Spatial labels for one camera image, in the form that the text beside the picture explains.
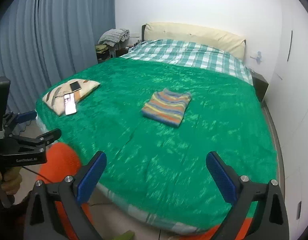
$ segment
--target headboard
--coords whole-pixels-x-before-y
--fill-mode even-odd
[[[142,26],[142,41],[173,39],[205,44],[229,52],[243,60],[246,39],[208,27],[181,23],[147,23]]]

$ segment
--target green and white plaid sheet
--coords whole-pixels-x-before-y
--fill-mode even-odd
[[[183,67],[204,68],[229,74],[253,85],[250,71],[241,60],[223,50],[195,42],[145,41],[131,48],[129,53],[121,57],[164,62]]]

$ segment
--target white wardrobe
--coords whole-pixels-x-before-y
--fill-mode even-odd
[[[281,0],[282,34],[265,95],[281,145],[290,239],[308,225],[308,13],[299,0]]]

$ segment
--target white wall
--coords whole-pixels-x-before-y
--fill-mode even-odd
[[[246,66],[269,82],[279,51],[280,0],[115,0],[116,27],[141,33],[147,22],[177,22],[222,29],[246,38]],[[250,58],[262,52],[257,65]]]

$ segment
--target green blanket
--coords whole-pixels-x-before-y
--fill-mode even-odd
[[[217,151],[239,175],[253,181],[275,178],[276,152],[254,88],[247,82],[199,68],[124,58],[95,65],[66,81],[72,78],[95,80],[101,86],[70,116],[58,117],[40,98],[39,117],[47,129],[62,130],[60,141],[84,164],[104,151],[108,164],[100,183],[145,212],[202,229],[221,223],[230,205],[206,168],[209,151]],[[179,128],[140,113],[152,94],[164,88],[192,94]]]

